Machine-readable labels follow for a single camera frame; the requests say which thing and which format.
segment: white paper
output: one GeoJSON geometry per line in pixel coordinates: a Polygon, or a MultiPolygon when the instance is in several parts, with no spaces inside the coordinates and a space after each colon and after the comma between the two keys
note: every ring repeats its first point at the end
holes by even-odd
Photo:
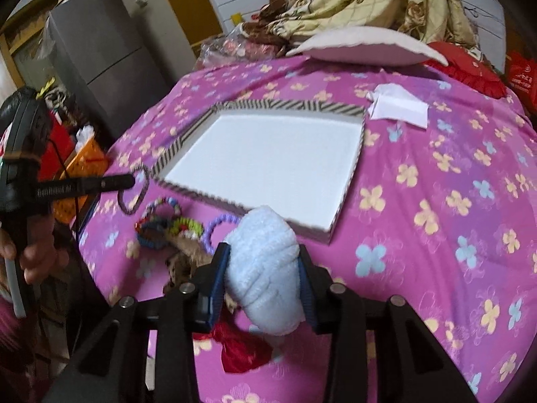
{"type": "Polygon", "coordinates": [[[267,205],[285,219],[329,230],[356,162],[362,121],[275,112],[225,111],[160,176],[244,207],[267,205]]]}
{"type": "Polygon", "coordinates": [[[372,120],[398,120],[427,128],[429,105],[395,83],[378,85],[368,94],[373,102],[367,111],[372,120]]]}

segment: bed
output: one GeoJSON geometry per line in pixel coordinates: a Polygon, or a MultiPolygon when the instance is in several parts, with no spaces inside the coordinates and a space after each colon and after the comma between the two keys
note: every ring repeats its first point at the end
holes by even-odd
{"type": "MultiPolygon", "coordinates": [[[[139,162],[151,167],[218,101],[314,99],[368,106],[367,92],[381,83],[400,84],[428,103],[428,129],[367,121],[331,244],[301,242],[316,264],[360,295],[406,297],[479,401],[492,403],[514,377],[537,330],[537,135],[512,92],[494,100],[424,66],[394,71],[302,56],[195,72],[117,141],[109,173],[139,162]],[[375,260],[386,264],[383,271],[377,272],[375,260]]],[[[126,193],[128,204],[141,186],[126,193]]],[[[222,213],[155,184],[132,217],[119,210],[115,196],[101,197],[80,246],[110,304],[126,295],[138,300],[162,295],[169,250],[140,247],[133,226],[146,203],[168,195],[203,223],[222,213]]],[[[217,228],[213,242],[231,228],[217,228]]],[[[258,332],[242,313],[237,322],[258,332]]],[[[291,335],[266,338],[274,348],[272,361],[242,375],[223,372],[219,344],[194,342],[202,401],[321,401],[330,339],[315,336],[305,324],[291,335]]],[[[375,383],[372,341],[369,360],[375,383]]],[[[370,389],[375,401],[374,386],[370,389]]]]}

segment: orange basket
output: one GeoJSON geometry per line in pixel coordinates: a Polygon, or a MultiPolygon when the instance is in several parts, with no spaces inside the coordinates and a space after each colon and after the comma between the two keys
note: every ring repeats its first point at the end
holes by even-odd
{"type": "MultiPolygon", "coordinates": [[[[67,172],[69,177],[102,176],[108,169],[109,161],[100,149],[99,144],[92,137],[69,163],[67,172]]],[[[84,205],[88,197],[79,197],[79,208],[84,205]]],[[[65,224],[69,224],[76,215],[75,199],[55,201],[53,204],[54,217],[65,224]]]]}

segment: gray refrigerator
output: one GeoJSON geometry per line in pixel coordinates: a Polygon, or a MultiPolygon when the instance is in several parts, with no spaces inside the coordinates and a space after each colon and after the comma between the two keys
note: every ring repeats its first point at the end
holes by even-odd
{"type": "Polygon", "coordinates": [[[52,64],[104,146],[170,91],[122,0],[64,0],[48,23],[52,64]]]}

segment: white pillow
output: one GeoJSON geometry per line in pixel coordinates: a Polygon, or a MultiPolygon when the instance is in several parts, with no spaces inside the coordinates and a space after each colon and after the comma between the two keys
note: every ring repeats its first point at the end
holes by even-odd
{"type": "Polygon", "coordinates": [[[427,44],[382,27],[347,26],[327,30],[312,36],[287,56],[299,53],[320,60],[363,65],[405,66],[434,59],[448,66],[446,58],[427,44]]]}

